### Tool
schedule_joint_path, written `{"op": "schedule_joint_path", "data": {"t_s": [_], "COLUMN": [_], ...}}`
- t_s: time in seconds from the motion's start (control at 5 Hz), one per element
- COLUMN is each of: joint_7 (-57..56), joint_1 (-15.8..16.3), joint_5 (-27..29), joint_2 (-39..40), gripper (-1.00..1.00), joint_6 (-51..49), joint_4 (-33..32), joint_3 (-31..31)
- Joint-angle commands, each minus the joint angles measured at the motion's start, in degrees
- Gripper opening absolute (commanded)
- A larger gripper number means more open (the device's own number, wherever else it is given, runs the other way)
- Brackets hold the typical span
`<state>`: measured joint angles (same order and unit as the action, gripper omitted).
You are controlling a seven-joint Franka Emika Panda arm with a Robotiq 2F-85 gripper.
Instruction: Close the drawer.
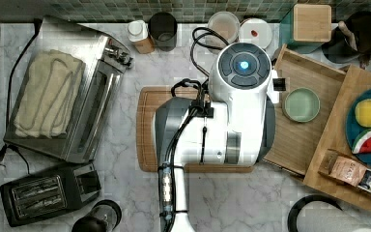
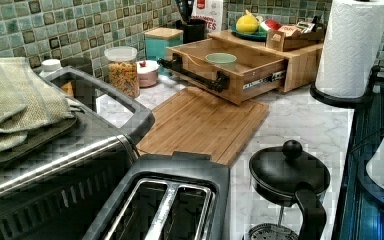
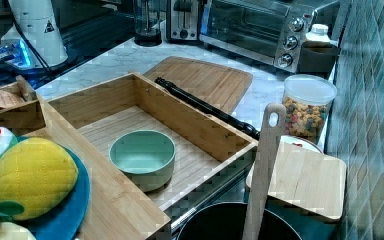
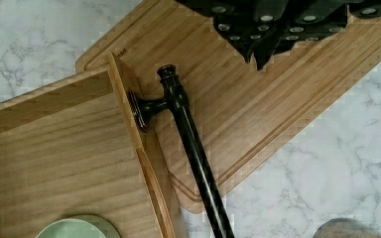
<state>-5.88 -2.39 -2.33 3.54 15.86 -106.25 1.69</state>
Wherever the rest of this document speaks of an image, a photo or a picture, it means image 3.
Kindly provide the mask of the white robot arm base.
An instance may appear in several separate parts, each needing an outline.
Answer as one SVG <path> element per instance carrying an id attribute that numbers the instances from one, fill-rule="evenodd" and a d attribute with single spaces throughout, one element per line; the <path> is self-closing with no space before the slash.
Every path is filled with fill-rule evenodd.
<path id="1" fill-rule="evenodd" d="M 0 62 L 19 71 L 52 73 L 68 60 L 51 0 L 6 0 L 12 27 L 1 37 Z"/>

